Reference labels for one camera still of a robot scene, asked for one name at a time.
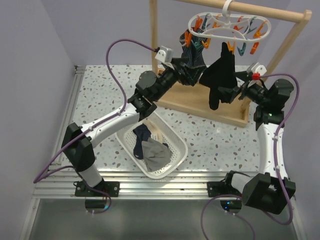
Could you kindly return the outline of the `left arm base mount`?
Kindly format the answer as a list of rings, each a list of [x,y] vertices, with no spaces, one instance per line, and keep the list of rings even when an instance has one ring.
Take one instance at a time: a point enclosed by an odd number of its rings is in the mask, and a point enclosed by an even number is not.
[[[86,182],[75,181],[76,197],[84,197],[84,206],[92,215],[106,212],[112,205],[112,198],[117,198],[120,191],[120,182],[102,181],[96,187],[90,187]]]

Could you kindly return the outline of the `navy striped underwear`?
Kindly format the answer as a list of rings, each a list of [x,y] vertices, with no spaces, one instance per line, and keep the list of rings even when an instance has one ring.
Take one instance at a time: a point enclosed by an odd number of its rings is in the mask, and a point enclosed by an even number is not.
[[[203,59],[203,49],[205,48],[203,43],[207,42],[207,38],[198,37],[190,33],[187,29],[180,37],[179,42],[182,46],[182,54],[181,58],[186,58],[188,67],[196,67],[199,68],[199,72],[196,75],[195,80],[192,83],[188,83],[185,80],[179,80],[178,82],[184,86],[194,85],[198,83],[200,78],[202,77],[203,72],[206,70],[207,66]]]

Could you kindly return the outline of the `grey underwear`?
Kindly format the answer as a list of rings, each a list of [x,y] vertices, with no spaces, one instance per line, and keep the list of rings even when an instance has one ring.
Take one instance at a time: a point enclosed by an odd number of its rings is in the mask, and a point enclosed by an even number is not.
[[[155,172],[164,168],[171,161],[172,152],[166,143],[152,138],[142,141],[143,161],[148,172]]]

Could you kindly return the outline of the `black underwear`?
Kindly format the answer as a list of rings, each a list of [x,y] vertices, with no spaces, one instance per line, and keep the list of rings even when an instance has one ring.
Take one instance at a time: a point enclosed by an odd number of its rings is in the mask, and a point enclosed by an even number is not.
[[[220,58],[212,63],[202,74],[199,84],[209,88],[209,107],[219,108],[219,103],[226,103],[219,87],[234,88],[238,85],[235,77],[235,55],[229,51],[227,43],[221,44]]]

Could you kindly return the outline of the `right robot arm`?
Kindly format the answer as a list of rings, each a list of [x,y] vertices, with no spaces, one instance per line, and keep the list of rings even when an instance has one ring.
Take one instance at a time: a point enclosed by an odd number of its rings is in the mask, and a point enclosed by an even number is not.
[[[296,191],[296,184],[289,180],[284,166],[282,139],[288,118],[283,109],[297,88],[283,78],[277,79],[270,88],[258,85],[262,80],[259,73],[242,71],[235,76],[244,82],[240,87],[221,87],[219,91],[229,101],[247,97],[256,103],[253,120],[260,149],[259,170],[254,177],[230,171],[222,189],[231,197],[239,192],[248,207],[278,215]]]

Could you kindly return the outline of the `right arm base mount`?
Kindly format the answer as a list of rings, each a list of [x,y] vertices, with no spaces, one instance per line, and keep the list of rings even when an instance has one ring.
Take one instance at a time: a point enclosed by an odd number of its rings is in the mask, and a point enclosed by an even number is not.
[[[242,196],[242,194],[235,188],[227,185],[224,181],[209,181],[207,182],[207,193],[210,198],[220,195],[236,195]],[[220,200],[220,205],[223,210],[231,213],[239,213],[242,208],[240,200]]]

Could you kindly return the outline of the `navy underwear with beige band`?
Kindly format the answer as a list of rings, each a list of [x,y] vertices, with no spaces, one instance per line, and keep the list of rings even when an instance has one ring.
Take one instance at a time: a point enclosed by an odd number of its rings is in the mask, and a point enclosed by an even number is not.
[[[132,132],[136,136],[133,155],[138,160],[155,157],[164,158],[170,153],[166,143],[160,142],[157,138],[152,138],[155,135],[155,127],[150,121],[144,121],[135,127]]]

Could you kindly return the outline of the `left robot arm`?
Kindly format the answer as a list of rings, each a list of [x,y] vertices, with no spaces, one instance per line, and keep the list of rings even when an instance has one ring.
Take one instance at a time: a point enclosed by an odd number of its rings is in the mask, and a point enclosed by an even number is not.
[[[119,109],[83,126],[71,123],[66,128],[61,150],[92,196],[99,196],[104,190],[103,177],[94,164],[96,145],[124,127],[150,116],[157,108],[155,103],[176,82],[194,86],[207,67],[187,66],[186,62],[185,58],[173,58],[160,75],[151,70],[144,71],[138,78],[134,94]]]

